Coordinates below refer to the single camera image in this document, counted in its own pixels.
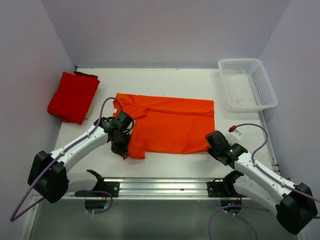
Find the aluminium mounting rail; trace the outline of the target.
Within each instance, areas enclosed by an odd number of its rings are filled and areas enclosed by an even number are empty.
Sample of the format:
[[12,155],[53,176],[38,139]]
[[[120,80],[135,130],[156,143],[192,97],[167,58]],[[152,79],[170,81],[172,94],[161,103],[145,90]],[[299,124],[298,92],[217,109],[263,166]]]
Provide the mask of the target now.
[[236,199],[221,178],[104,178],[101,191],[122,200]]

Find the white plastic basket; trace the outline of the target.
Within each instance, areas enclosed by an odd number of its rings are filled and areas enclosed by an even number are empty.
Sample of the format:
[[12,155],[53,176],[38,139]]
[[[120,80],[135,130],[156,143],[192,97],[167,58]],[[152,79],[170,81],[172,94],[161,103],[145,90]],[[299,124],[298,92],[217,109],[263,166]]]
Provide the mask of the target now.
[[222,59],[218,69],[231,112],[259,112],[278,105],[270,78],[259,59]]

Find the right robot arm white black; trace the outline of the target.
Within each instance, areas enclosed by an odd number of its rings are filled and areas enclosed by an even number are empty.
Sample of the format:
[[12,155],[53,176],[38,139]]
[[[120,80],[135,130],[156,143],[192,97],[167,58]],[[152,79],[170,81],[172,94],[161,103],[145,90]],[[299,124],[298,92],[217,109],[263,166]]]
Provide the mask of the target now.
[[230,144],[220,131],[207,134],[205,139],[209,155],[232,168],[222,181],[208,182],[209,191],[220,197],[242,195],[256,201],[293,235],[318,216],[316,201],[306,184],[295,184],[263,166],[243,146]]

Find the folded red t shirt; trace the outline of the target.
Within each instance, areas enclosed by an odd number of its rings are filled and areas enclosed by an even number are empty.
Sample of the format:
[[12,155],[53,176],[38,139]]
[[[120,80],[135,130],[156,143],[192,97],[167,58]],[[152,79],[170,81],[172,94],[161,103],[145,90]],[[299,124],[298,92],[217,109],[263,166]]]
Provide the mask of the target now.
[[81,125],[93,102],[100,81],[96,75],[63,72],[47,112],[62,122]]

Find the orange t shirt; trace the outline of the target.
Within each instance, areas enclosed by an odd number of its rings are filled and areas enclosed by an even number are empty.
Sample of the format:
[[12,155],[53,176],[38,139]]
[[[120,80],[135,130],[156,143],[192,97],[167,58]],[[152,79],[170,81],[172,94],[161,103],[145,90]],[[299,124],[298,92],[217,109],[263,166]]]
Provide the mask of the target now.
[[113,102],[134,120],[128,155],[206,152],[206,135],[215,130],[214,101],[206,99],[117,93]]

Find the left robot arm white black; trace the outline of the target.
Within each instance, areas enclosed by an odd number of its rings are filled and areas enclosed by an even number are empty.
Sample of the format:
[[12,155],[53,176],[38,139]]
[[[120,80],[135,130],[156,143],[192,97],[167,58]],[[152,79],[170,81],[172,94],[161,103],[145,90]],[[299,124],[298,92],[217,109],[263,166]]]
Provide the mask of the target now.
[[81,136],[50,153],[38,152],[33,160],[27,183],[50,203],[66,193],[82,197],[106,196],[109,191],[104,178],[88,169],[81,174],[70,170],[98,147],[111,143],[111,151],[126,159],[134,120],[124,111],[115,117],[101,117]]

